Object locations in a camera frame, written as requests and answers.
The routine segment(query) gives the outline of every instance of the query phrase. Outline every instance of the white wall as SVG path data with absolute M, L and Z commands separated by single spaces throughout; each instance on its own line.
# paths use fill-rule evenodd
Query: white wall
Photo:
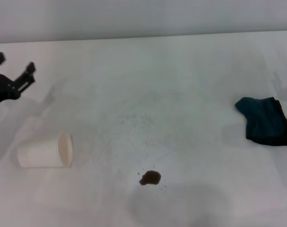
M 0 0 L 0 43 L 287 30 L 287 0 Z

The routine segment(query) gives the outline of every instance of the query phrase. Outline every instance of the towel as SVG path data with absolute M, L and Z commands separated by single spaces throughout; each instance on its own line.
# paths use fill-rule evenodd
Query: towel
M 287 146 L 287 119 L 275 98 L 244 97 L 235 104 L 247 119 L 246 138 L 270 146 Z

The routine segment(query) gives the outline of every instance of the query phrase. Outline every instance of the coffee spill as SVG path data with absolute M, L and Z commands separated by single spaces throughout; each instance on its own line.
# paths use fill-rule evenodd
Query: coffee spill
M 141 185 L 146 185 L 146 184 L 156 185 L 159 183 L 159 181 L 161 181 L 161 174 L 156 171 L 149 170 L 143 175 L 139 183 Z

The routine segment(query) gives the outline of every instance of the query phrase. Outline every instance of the paper cup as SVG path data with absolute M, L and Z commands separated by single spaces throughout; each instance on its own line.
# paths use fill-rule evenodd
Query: paper cup
M 72 155 L 72 140 L 66 132 L 26 142 L 17 150 L 18 162 L 25 168 L 69 167 Z

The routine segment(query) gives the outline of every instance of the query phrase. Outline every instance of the white table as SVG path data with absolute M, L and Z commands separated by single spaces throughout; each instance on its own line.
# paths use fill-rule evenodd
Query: white table
M 287 31 L 0 44 L 0 227 L 287 227 L 287 147 L 245 139 L 234 104 L 287 117 Z M 72 167 L 22 169 L 16 148 L 73 136 Z M 141 186 L 147 170 L 159 185 Z

